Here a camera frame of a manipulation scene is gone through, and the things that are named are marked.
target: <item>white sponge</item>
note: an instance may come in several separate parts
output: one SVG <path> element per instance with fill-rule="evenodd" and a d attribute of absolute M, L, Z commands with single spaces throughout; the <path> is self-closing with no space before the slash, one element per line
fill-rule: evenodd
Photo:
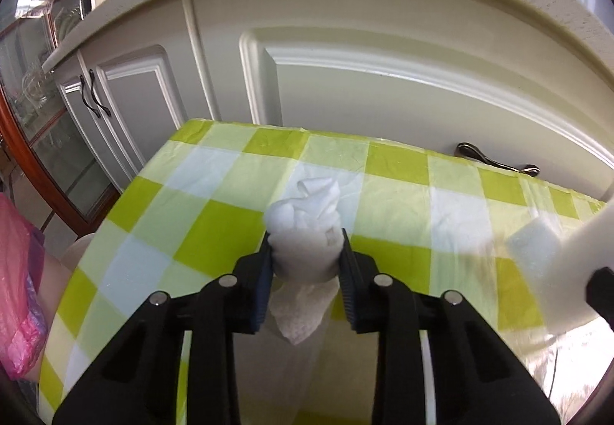
<path fill-rule="evenodd" d="M 586 303 L 586 283 L 602 267 L 614 269 L 614 206 L 562 240 L 538 217 L 507 241 L 508 250 L 535 295 L 549 333 L 559 335 L 597 317 Z"/>

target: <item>green checkered tablecloth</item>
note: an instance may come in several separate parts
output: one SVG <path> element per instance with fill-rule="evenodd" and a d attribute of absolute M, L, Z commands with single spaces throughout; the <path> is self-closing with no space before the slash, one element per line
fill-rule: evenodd
<path fill-rule="evenodd" d="M 51 423 L 62 398 L 149 293 L 196 292 L 231 271 L 259 247 L 266 208 L 299 196 L 298 181 L 318 177 L 339 181 L 338 209 L 354 249 L 417 292 L 460 290 L 503 335 L 543 324 L 506 238 L 538 215 L 569 232 L 603 205 L 399 143 L 190 120 L 130 184 L 79 263 L 45 350 L 41 417 Z M 344 323 L 338 303 L 332 319 Z M 178 423 L 186 375 L 184 354 Z M 299 422 L 307 423 L 301 416 Z"/>

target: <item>white cabinet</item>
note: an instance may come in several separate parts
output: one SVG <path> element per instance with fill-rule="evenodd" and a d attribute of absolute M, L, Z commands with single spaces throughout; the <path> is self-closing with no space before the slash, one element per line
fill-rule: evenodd
<path fill-rule="evenodd" d="M 101 113 L 91 99 L 86 72 L 78 58 L 76 55 L 67 59 L 54 71 L 54 80 L 85 143 L 114 186 L 122 191 L 134 178 L 134 172 L 125 159 L 117 156 L 119 147 L 111 132 L 100 122 Z"/>
<path fill-rule="evenodd" d="M 487 0 L 164 0 L 83 45 L 100 118 L 71 111 L 106 167 L 122 168 L 107 169 L 120 189 L 187 119 L 205 118 L 449 154 L 469 142 L 607 198 L 614 95 L 558 39 Z"/>
<path fill-rule="evenodd" d="M 222 120 L 467 141 L 596 197 L 614 180 L 607 84 L 483 1 L 193 1 Z"/>
<path fill-rule="evenodd" d="M 139 171 L 186 120 L 166 54 L 153 49 L 92 71 L 94 89 L 106 108 L 104 121 Z"/>
<path fill-rule="evenodd" d="M 81 52 L 101 105 L 99 123 L 134 175 L 188 118 L 211 118 L 181 0 L 131 15 Z"/>

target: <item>cabinet handle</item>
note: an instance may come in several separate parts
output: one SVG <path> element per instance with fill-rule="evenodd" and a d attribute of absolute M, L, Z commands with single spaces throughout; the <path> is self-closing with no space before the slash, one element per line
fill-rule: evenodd
<path fill-rule="evenodd" d="M 92 70 L 90 68 L 90 82 L 91 82 L 91 99 L 94 100 L 94 103 L 96 103 L 100 108 L 102 108 L 102 110 L 104 110 L 104 113 L 107 114 L 107 117 L 111 116 L 111 110 L 109 110 L 107 107 L 105 107 L 105 105 L 103 105 L 100 101 L 98 101 L 96 99 L 96 95 L 94 94 L 94 83 L 96 83 L 96 74 L 94 73 L 94 70 Z"/>
<path fill-rule="evenodd" d="M 525 165 L 521 169 L 516 169 L 515 167 L 511 167 L 510 165 L 505 165 L 503 163 L 499 163 L 498 161 L 494 161 L 492 158 L 488 158 L 481 150 L 471 144 L 471 143 L 459 143 L 456 146 L 456 151 L 454 152 L 456 156 L 464 156 L 465 158 L 472 158 L 474 160 L 478 160 L 487 165 L 492 165 L 493 167 L 499 167 L 500 169 L 506 169 L 508 171 L 519 172 L 521 174 L 526 174 L 535 178 L 539 175 L 539 167 L 533 165 L 532 163 Z"/>
<path fill-rule="evenodd" d="M 81 100 L 83 101 L 83 104 L 85 106 L 88 107 L 88 109 L 90 109 L 91 111 L 94 112 L 94 114 L 100 119 L 100 112 L 98 110 L 96 110 L 95 108 L 92 108 L 90 105 L 87 104 L 87 101 L 85 101 L 85 79 L 82 75 L 79 75 L 79 80 L 81 81 Z"/>

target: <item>white towel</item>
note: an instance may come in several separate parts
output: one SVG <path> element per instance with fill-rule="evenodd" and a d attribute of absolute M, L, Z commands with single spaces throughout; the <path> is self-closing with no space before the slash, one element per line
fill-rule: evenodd
<path fill-rule="evenodd" d="M 322 322 L 339 288 L 343 247 L 340 189 L 331 178 L 299 181 L 302 198 L 273 203 L 265 213 L 275 274 L 285 283 L 273 292 L 269 309 L 292 344 L 305 340 Z"/>

